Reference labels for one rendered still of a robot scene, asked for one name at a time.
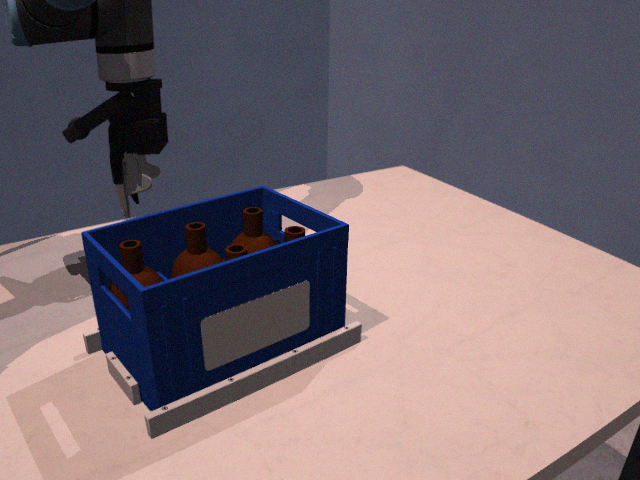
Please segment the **dark blue plastic crate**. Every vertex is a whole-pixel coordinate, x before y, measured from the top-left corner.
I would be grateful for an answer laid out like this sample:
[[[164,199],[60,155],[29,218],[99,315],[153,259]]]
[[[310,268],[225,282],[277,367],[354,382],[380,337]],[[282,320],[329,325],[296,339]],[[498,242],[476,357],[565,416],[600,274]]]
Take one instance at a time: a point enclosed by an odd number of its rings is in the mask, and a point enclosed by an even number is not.
[[[248,207],[262,209],[278,245],[226,261]],[[285,242],[282,215],[316,233]],[[206,225],[207,247],[224,262],[172,278],[192,222]],[[143,264],[163,282],[143,287],[121,266],[126,240],[141,242]],[[249,370],[345,327],[348,242],[349,224],[266,186],[121,221],[94,283],[102,350],[137,381],[150,412]]]

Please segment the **grey metal rail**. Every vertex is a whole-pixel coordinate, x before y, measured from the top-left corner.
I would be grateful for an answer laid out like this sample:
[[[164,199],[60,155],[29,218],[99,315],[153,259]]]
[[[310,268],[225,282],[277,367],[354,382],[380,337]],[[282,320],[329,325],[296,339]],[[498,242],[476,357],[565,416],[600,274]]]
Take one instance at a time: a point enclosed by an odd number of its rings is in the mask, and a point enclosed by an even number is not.
[[[246,397],[361,342],[358,321],[210,387],[144,414],[151,439]],[[99,328],[83,333],[88,354],[102,350]],[[113,352],[108,370],[133,405],[141,403],[139,386]]]

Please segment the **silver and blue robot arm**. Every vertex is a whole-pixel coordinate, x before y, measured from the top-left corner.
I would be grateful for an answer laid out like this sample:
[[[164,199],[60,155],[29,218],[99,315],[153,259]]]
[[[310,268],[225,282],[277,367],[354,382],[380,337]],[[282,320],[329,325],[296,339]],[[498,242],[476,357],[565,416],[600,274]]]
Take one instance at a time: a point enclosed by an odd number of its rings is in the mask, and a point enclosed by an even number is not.
[[[156,75],[152,1],[94,1],[3,0],[10,40],[15,46],[32,47],[95,39],[100,80],[130,83]],[[86,138],[123,110],[118,95],[72,119],[62,132],[66,140],[73,143]]]

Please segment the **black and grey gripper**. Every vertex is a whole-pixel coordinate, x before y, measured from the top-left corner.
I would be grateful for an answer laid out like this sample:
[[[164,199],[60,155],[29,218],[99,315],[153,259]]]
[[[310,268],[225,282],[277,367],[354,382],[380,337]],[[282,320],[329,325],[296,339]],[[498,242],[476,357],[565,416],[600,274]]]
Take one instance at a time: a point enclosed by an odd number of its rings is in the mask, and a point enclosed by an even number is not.
[[[119,205],[125,217],[130,218],[128,196],[139,204],[139,192],[149,190],[152,178],[160,175],[160,168],[149,163],[145,155],[160,154],[168,143],[166,113],[161,111],[162,79],[105,83],[106,90],[119,92],[124,105],[109,118],[108,135],[113,183]]]

